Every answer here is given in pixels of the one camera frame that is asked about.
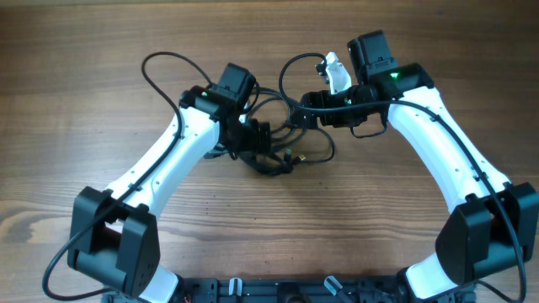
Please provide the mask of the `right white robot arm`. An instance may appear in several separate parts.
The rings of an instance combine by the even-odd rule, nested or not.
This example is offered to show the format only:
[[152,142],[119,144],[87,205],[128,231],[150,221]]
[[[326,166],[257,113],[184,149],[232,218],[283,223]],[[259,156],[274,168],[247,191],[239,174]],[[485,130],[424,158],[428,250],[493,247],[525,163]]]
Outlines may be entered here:
[[516,268],[525,281],[536,240],[538,194],[514,184],[471,143],[451,117],[425,69],[398,64],[380,30],[349,41],[352,69],[334,53],[316,66],[327,88],[295,103],[292,122],[354,129],[378,114],[397,130],[427,167],[446,201],[449,217],[425,260],[402,270],[396,302],[463,301],[491,275]]

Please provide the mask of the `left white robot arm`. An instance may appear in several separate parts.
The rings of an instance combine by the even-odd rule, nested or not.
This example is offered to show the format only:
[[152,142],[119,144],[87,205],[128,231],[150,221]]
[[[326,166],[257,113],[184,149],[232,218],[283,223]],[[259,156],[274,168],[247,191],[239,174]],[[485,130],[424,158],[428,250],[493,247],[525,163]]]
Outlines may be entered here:
[[104,190],[86,187],[78,194],[68,266],[128,300],[172,302],[183,294],[183,279],[160,264],[157,222],[207,154],[270,151],[269,125],[244,118],[257,86],[247,69],[228,64],[218,82],[185,91],[168,128],[128,173]]

